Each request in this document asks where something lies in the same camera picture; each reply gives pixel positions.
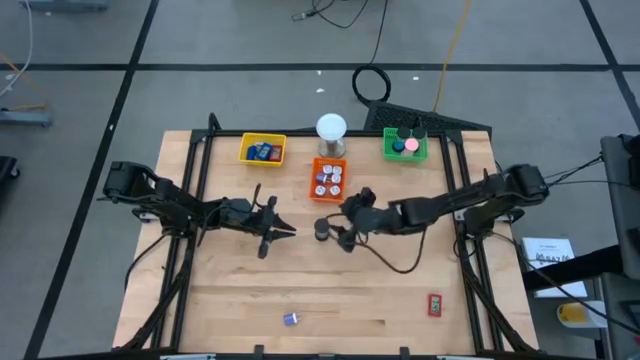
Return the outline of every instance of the white cable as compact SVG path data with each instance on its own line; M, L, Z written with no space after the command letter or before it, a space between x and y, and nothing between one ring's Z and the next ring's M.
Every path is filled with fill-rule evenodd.
M31 55L33 55L33 15L31 14L31 4L29 4L29 0L24 0L24 5L27 8L27 13L29 14L29 55L27 56L27 61L24 63L24 67L22 67L22 70L20 70L16 74L16 76L13 77L9 85L2 89L2 91L0 92L0 97L2 97L7 91L11 89L13 84L18 81L20 76L22 76L24 71L27 70L27 67L29 67L29 64L31 63Z

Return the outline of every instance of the small blue cube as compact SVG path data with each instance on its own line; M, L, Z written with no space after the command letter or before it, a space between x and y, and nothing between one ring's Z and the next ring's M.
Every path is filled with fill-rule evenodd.
M298 323L298 316L296 313L285 314L284 315L284 325L285 326L293 326Z

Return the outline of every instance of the pink cap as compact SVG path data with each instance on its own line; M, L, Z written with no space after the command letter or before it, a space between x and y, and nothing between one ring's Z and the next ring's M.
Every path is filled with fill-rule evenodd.
M416 151L420 147L418 140L410 138L404 142L404 148L408 151Z

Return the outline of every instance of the orange tray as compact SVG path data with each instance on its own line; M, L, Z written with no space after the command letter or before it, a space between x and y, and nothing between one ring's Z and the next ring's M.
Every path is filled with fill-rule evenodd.
M327 192L324 196L319 197L316 195L316 186L321 185L316 182L316 174L322 173L322 167L324 165L331 166L340 166L342 168L342 174L340 175L340 194L338 196L332 196L329 193L329 189L327 188ZM309 197L315 201L323 201L323 202L334 202L341 203L344 200L344 190L346 188L345 183L347 179L347 160L343 159L333 159L333 158L313 158L313 167L311 171L311 186L309 187Z

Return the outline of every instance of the white paper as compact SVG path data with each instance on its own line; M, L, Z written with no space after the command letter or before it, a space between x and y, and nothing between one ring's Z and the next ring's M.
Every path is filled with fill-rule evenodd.
M522 242L527 260L536 269L574 258L569 239L523 238ZM582 281L562 285L562 288L575 297L587 297L587 289ZM552 287L536 291L535 297L556 298L566 297L566 295Z

